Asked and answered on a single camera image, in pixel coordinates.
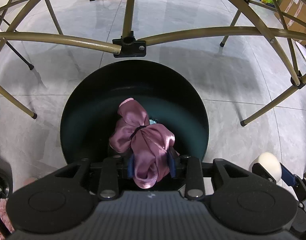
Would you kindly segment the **pink satin drawstring pouch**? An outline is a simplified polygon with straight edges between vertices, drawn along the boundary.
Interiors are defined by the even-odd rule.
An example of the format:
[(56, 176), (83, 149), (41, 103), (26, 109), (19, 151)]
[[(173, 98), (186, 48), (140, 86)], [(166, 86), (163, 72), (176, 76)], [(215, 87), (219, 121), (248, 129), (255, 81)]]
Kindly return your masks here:
[(133, 180), (140, 188), (149, 189), (170, 173), (166, 154), (174, 146), (174, 134), (162, 124), (150, 125), (147, 111), (133, 98), (119, 105), (118, 114), (121, 118), (109, 144), (117, 153), (134, 154)]

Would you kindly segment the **light blue fluffy ball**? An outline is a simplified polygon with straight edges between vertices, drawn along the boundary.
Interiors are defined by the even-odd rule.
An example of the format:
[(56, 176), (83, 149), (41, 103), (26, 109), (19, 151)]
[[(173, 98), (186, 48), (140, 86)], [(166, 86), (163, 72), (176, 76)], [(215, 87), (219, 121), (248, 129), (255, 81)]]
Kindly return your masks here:
[(157, 123), (158, 123), (158, 121), (150, 119), (150, 125), (157, 124)]

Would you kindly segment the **black trash bin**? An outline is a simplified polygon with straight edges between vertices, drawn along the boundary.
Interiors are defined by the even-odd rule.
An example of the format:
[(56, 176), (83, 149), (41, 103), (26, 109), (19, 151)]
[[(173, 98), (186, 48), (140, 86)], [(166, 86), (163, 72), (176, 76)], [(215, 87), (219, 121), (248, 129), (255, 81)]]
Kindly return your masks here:
[(127, 190), (174, 190), (168, 158), (204, 159), (209, 140), (205, 106), (193, 85), (152, 61), (124, 60), (92, 72), (69, 96), (60, 123), (66, 163), (87, 158), (98, 165), (126, 157)]

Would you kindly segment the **pink fluffy rug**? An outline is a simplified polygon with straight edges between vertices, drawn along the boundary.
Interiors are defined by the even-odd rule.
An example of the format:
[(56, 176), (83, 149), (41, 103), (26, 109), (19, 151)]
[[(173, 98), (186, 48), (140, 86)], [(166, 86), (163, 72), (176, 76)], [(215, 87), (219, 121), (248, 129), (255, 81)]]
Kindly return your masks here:
[(3, 221), (5, 226), (9, 229), (11, 233), (14, 232), (14, 228), (10, 222), (10, 219), (6, 211), (7, 199), (0, 199), (0, 219)]

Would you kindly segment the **large cardboard box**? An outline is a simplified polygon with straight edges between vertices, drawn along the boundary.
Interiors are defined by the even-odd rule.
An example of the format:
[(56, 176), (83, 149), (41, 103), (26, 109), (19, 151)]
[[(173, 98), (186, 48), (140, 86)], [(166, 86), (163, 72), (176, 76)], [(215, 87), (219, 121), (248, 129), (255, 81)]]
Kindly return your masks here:
[[(301, 0), (277, 0), (277, 3), (282, 12), (306, 23), (306, 5)], [(286, 16), (284, 19), (288, 30), (306, 33), (305, 26), (300, 25)]]

